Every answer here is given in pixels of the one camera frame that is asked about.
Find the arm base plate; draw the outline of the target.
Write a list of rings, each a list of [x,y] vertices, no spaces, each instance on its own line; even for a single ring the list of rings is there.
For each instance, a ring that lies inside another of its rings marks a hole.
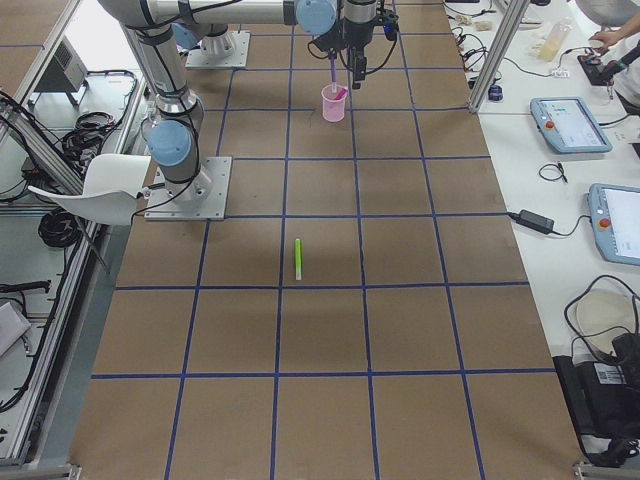
[[[189,51],[186,68],[190,70],[244,69],[247,65],[250,32],[226,31],[204,37]]]
[[[221,221],[225,218],[232,158],[206,157],[200,162],[200,172],[190,186],[167,182],[159,167],[155,183],[164,183],[148,197],[144,218],[149,221]]]

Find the person hand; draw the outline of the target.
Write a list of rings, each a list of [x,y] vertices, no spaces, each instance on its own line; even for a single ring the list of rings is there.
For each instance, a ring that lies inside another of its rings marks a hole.
[[[589,45],[597,52],[607,52],[612,46],[615,46],[620,40],[618,31],[605,30],[596,32],[589,38]]]

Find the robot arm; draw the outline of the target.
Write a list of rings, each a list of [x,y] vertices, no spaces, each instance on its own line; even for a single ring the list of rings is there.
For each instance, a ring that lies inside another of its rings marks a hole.
[[[100,5],[125,32],[134,56],[156,96],[160,115],[146,137],[148,149],[164,176],[166,200],[182,206],[201,205],[212,190],[199,152],[199,129],[204,106],[189,87],[178,53],[173,25],[203,38],[224,33],[218,17],[232,1],[102,1]]]
[[[320,42],[320,49],[345,55],[351,88],[367,75],[365,47],[378,22],[375,1],[179,1],[173,22],[200,24],[298,25]]]

